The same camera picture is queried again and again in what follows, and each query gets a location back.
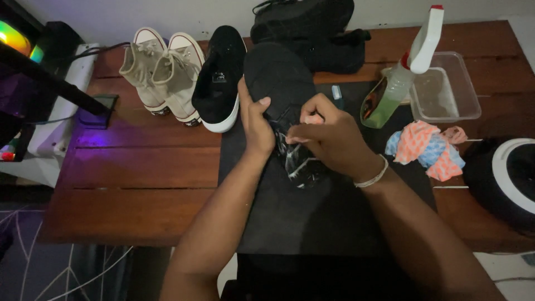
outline sneaker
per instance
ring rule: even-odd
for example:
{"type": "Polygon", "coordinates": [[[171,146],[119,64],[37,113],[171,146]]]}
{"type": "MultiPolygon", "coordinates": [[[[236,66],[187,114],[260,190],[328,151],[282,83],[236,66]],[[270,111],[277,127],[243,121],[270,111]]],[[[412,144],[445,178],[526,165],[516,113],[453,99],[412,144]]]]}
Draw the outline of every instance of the sneaker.
{"type": "Polygon", "coordinates": [[[344,31],[354,8],[353,0],[268,0],[253,8],[251,40],[257,44],[334,36],[344,31]]]}
{"type": "Polygon", "coordinates": [[[208,55],[199,77],[192,104],[198,110],[204,126],[223,133],[238,117],[238,81],[243,76],[243,59],[247,53],[238,31],[220,26],[208,42],[208,55]]]}
{"type": "Polygon", "coordinates": [[[314,95],[312,73],[290,50],[276,43],[260,43],[245,57],[244,77],[253,101],[271,97],[264,113],[276,136],[276,152],[299,188],[311,187],[326,173],[326,167],[306,147],[286,144],[286,134],[299,124],[301,107],[314,95]]]}
{"type": "Polygon", "coordinates": [[[357,29],[330,39],[302,39],[280,43],[295,52],[310,72],[353,74],[364,64],[364,44],[370,39],[368,31],[357,29]]]}
{"type": "Polygon", "coordinates": [[[152,75],[165,105],[185,126],[197,126],[201,122],[192,105],[192,95],[203,63],[204,54],[197,42],[186,33],[175,33],[152,75]]]}
{"type": "Polygon", "coordinates": [[[170,112],[164,97],[152,83],[156,62],[166,49],[166,43],[154,29],[140,28],[135,33],[134,42],[126,47],[125,59],[119,70],[119,74],[136,88],[145,108],[156,116],[170,112]]]}

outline bracelet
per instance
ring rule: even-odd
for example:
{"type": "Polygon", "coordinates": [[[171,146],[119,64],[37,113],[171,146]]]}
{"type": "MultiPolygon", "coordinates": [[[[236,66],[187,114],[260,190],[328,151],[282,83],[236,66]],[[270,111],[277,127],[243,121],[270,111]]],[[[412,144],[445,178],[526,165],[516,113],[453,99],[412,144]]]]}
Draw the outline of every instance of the bracelet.
{"type": "Polygon", "coordinates": [[[372,184],[375,184],[377,183],[379,180],[381,180],[381,178],[383,177],[383,175],[385,174],[386,172],[386,169],[388,168],[388,160],[386,160],[385,157],[383,157],[383,155],[379,154],[379,156],[381,156],[381,158],[383,158],[383,160],[385,160],[385,167],[383,167],[383,170],[373,179],[369,180],[369,181],[366,181],[364,183],[355,183],[353,182],[353,184],[355,184],[355,187],[357,188],[364,188],[364,187],[368,187],[372,184]]]}

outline black sneaker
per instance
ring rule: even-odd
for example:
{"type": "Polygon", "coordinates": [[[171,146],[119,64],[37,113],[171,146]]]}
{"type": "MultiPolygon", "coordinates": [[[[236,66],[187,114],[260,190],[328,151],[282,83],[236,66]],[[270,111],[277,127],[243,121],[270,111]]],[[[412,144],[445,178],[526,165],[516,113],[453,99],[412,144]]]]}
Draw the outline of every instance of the black sneaker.
{"type": "Polygon", "coordinates": [[[289,128],[299,124],[301,107],[316,95],[312,74],[284,46],[261,43],[245,57],[244,76],[254,102],[271,97],[264,116],[275,132],[277,155],[289,179],[299,188],[313,186],[326,167],[306,147],[286,144],[289,128]]]}
{"type": "Polygon", "coordinates": [[[247,53],[238,31],[220,26],[208,42],[204,62],[192,96],[204,126],[215,133],[223,133],[234,125],[238,117],[238,81],[243,76],[243,59],[247,53]]]}
{"type": "Polygon", "coordinates": [[[311,72],[356,73],[364,64],[368,31],[357,29],[332,38],[298,39],[279,43],[295,52],[311,72]]]}
{"type": "Polygon", "coordinates": [[[334,36],[344,31],[354,8],[353,0],[268,0],[253,8],[251,40],[257,44],[334,36]]]}

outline black mat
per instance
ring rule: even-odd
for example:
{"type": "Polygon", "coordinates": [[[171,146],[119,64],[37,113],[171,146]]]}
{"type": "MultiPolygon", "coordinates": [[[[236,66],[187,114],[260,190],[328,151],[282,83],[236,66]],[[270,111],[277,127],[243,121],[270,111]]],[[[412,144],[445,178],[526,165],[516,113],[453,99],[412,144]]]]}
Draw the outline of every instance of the black mat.
{"type": "MultiPolygon", "coordinates": [[[[366,143],[384,153],[386,141],[395,131],[412,122],[409,106],[399,107],[386,125],[370,129],[360,124],[361,103],[375,82],[339,84],[345,111],[357,117],[366,143]]],[[[332,84],[317,85],[332,99],[332,84]]],[[[219,184],[240,159],[246,145],[241,120],[223,134],[219,184]]],[[[418,162],[391,167],[433,209],[430,181],[418,162]]],[[[315,254],[346,256],[388,255],[388,247],[362,192],[351,180],[332,172],[310,189],[294,187],[275,156],[268,161],[256,192],[253,207],[237,253],[315,254]]]]}

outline white high-top sneaker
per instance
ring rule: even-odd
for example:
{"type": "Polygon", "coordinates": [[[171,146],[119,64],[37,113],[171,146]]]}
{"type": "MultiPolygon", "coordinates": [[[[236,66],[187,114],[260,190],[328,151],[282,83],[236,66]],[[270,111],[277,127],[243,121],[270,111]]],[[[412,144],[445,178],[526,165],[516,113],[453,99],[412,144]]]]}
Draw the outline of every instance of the white high-top sneaker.
{"type": "Polygon", "coordinates": [[[197,42],[188,34],[175,33],[152,75],[166,106],[185,126],[197,126],[202,121],[192,106],[192,95],[203,63],[204,54],[197,42]]]}
{"type": "Polygon", "coordinates": [[[140,28],[134,36],[134,42],[126,47],[125,60],[119,70],[119,74],[136,87],[145,108],[157,116],[170,112],[165,97],[152,83],[156,62],[165,50],[167,45],[154,29],[140,28]]]}

